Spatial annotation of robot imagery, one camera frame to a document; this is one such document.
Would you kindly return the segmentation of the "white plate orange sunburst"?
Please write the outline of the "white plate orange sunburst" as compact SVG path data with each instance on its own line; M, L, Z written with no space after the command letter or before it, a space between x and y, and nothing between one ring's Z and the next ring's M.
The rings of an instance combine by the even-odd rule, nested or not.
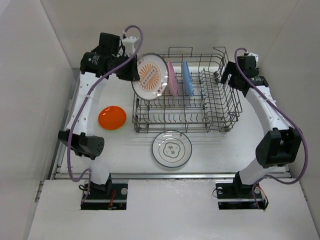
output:
M154 100L163 95L168 85L169 70L158 54L146 53L137 59L139 81L131 83L134 93L144 100Z

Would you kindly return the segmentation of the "pink plate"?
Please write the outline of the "pink plate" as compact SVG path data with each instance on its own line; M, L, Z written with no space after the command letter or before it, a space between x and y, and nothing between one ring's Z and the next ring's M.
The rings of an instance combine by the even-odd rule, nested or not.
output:
M171 61L168 61L168 86L170 94L174 97L178 96L178 84L176 73Z

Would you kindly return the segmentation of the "blue plate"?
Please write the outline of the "blue plate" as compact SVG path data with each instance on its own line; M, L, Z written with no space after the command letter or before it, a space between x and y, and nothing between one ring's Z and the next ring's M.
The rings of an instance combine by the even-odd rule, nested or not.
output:
M189 70L187 61L184 61L181 65L182 79L184 83L185 92L188 96L192 97L194 95L192 78Z

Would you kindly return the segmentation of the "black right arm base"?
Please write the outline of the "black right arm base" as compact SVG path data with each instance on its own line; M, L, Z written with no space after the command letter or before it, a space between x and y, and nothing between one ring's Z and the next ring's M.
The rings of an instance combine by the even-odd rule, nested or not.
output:
M244 191L237 192L231 182L218 182L214 193L219 210L266 210L269 206L268 197L259 185L254 189L250 185Z

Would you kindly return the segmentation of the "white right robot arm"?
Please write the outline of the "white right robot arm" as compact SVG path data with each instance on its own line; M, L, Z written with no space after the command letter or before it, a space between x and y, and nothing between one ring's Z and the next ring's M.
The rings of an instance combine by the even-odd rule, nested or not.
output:
M293 163L302 138L298 130L276 110L269 84L259 74L257 58L253 54L245 53L237 56L235 62L228 62L220 82L242 92L253 107L264 133L255 148L254 160L236 173L231 185L232 193L243 197L262 177Z

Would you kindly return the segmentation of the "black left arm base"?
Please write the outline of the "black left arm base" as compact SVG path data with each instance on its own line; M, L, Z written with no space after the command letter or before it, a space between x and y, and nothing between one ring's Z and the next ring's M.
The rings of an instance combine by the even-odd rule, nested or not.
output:
M127 209L128 183L112 183L110 191L99 191L90 187L86 197L88 183L80 184L78 188L82 191L81 210L108 210L119 211Z

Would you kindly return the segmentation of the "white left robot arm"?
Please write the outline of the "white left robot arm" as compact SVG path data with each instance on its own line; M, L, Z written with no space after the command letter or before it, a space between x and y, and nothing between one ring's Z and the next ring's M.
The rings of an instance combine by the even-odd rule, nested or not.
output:
M100 97L109 77L137 82L137 54L143 36L100 33L98 45L84 53L80 61L79 87L70 120L58 139L66 146L67 170L73 182L85 174L89 180L86 192L94 190L100 198L112 192L107 165L100 159L105 140L94 134Z

